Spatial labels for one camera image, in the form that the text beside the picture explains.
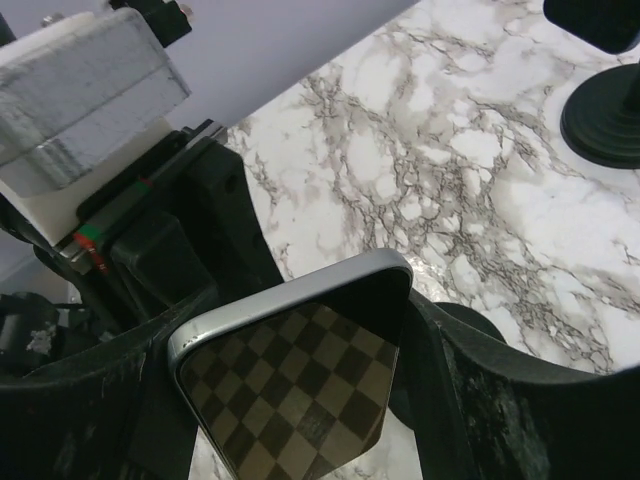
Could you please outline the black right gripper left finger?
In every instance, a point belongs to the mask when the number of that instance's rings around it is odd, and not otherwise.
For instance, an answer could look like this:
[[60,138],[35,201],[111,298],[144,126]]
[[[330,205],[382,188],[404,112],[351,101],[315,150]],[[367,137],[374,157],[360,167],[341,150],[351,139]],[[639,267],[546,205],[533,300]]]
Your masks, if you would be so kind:
[[108,342],[2,377],[2,478],[187,478],[197,421],[174,385],[167,344],[218,302],[207,287]]

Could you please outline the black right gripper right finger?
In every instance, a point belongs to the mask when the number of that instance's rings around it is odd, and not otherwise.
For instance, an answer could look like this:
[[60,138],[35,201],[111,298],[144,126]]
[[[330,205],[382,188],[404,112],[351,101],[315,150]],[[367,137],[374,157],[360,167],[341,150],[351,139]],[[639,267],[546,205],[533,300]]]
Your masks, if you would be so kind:
[[419,293],[400,354],[426,479],[635,479],[639,370],[547,362]]

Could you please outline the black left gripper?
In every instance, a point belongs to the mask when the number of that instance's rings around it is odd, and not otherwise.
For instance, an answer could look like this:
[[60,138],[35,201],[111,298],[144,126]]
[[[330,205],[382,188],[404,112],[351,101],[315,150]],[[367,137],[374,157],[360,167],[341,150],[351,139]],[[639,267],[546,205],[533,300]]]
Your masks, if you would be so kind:
[[62,325],[60,308],[38,295],[3,296],[5,375],[130,359],[158,367],[178,321],[280,281],[243,160],[213,122],[162,135],[68,213],[70,225],[49,241],[12,201],[1,202],[2,230],[83,300]]

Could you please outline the silver black smartphone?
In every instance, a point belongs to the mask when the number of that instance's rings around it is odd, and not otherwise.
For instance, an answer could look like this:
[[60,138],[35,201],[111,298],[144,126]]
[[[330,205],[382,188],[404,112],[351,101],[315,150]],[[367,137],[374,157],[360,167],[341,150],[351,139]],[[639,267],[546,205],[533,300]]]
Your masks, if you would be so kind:
[[232,478],[319,479],[379,441],[412,281],[372,250],[172,333],[170,373]]

